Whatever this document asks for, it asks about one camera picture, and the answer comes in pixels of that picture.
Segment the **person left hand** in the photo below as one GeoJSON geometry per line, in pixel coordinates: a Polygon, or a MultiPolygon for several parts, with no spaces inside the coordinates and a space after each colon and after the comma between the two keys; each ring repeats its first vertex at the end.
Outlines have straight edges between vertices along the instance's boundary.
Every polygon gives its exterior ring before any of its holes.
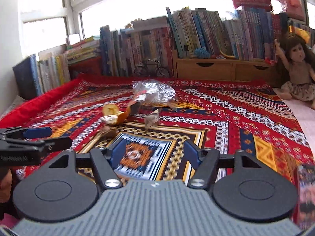
{"type": "Polygon", "coordinates": [[[1,179],[0,203],[8,202],[11,196],[12,173],[9,169],[7,174],[1,179]]]}

